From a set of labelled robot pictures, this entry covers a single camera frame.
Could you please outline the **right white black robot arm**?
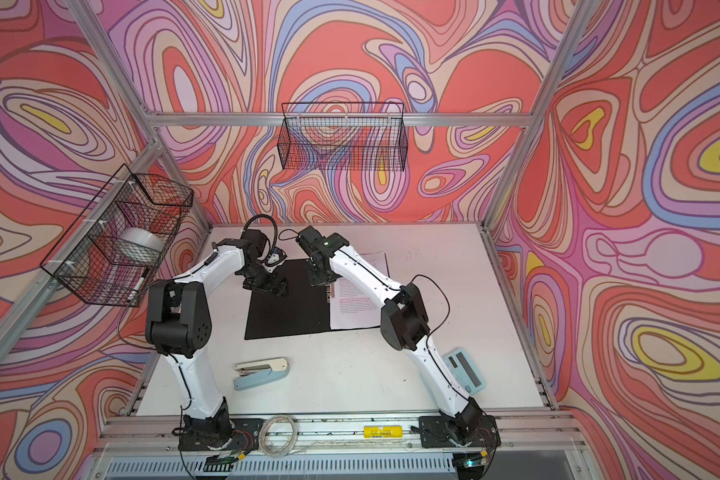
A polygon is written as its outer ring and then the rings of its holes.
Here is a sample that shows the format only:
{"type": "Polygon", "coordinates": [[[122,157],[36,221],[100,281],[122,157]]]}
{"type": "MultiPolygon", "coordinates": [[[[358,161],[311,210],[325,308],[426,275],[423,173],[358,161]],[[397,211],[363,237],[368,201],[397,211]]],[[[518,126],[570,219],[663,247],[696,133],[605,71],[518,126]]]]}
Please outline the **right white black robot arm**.
{"type": "Polygon", "coordinates": [[[343,278],[374,302],[380,310],[383,339],[406,354],[433,395],[445,423],[445,441],[467,445],[483,410],[439,354],[420,289],[383,274],[338,234],[312,240],[301,234],[297,243],[307,255],[311,284],[326,286],[343,278]]]}

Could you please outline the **black file folder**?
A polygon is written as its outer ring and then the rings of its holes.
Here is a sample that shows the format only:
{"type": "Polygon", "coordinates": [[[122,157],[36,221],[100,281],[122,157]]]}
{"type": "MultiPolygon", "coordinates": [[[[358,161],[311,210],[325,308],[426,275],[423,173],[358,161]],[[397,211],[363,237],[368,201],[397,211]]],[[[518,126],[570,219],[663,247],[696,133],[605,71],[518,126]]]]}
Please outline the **black file folder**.
{"type": "Polygon", "coordinates": [[[330,330],[325,289],[309,284],[306,260],[288,260],[277,271],[288,279],[288,294],[251,294],[246,340],[350,331],[330,330]]]}

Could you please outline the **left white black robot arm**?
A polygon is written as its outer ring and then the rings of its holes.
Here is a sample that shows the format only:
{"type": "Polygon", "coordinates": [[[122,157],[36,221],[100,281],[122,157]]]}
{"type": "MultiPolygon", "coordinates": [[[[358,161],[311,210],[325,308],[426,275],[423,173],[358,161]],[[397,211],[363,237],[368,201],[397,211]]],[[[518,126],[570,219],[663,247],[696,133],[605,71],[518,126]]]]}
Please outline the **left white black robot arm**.
{"type": "Polygon", "coordinates": [[[218,451],[232,443],[235,426],[206,351],[213,332],[208,297],[231,276],[242,277],[249,291],[285,296],[287,278],[261,255],[249,241],[225,239],[188,271],[148,289],[145,339],[167,361],[182,395],[175,430],[181,451],[218,451]]]}

